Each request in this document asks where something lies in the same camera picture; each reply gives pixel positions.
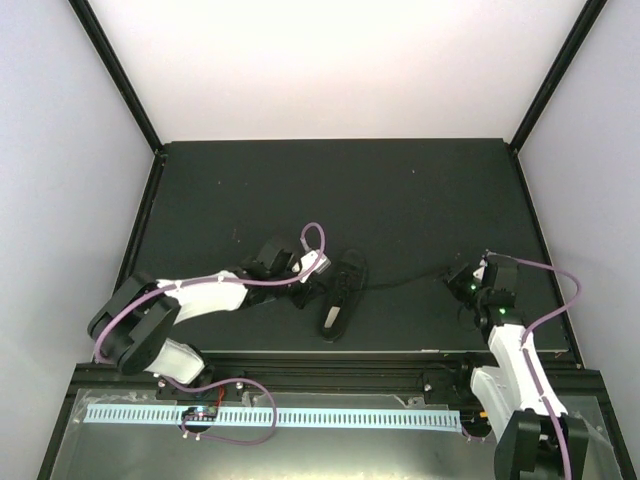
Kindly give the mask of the black canvas shoe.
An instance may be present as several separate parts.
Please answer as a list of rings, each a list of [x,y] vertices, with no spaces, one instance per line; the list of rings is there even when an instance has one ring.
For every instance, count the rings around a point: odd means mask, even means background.
[[[333,271],[326,290],[319,332],[327,342],[345,333],[367,283],[368,264],[364,254],[346,250]]]

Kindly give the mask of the black shoelace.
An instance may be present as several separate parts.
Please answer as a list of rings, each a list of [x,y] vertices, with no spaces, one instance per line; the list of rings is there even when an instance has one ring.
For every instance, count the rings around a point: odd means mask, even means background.
[[[368,284],[367,286],[362,288],[362,291],[382,291],[382,290],[395,289],[395,288],[399,288],[399,287],[411,284],[416,281],[420,281],[422,279],[439,278],[444,274],[446,274],[448,271],[449,271],[449,268],[447,266],[440,266],[433,269],[421,271],[417,274],[414,274],[406,278],[396,279],[396,280],[377,283],[377,284]]]

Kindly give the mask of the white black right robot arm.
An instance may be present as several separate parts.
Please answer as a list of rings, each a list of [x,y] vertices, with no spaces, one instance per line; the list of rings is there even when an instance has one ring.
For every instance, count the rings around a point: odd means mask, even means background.
[[[457,396],[481,403],[496,439],[498,479],[580,479],[589,446],[586,423],[569,415],[539,359],[534,331],[567,311],[561,306],[531,324],[516,307],[521,267],[533,261],[488,252],[476,266],[449,271],[444,284],[474,323],[493,366],[460,372]]]

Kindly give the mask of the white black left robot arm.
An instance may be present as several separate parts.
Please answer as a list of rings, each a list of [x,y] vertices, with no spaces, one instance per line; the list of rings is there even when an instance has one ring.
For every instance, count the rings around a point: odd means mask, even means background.
[[[217,312],[233,312],[287,297],[298,308],[322,291],[317,277],[330,266],[305,240],[267,242],[255,257],[205,277],[159,280],[130,276],[87,327],[94,358],[124,375],[169,377],[193,399],[207,397],[215,376],[199,351],[170,338],[174,326]]]

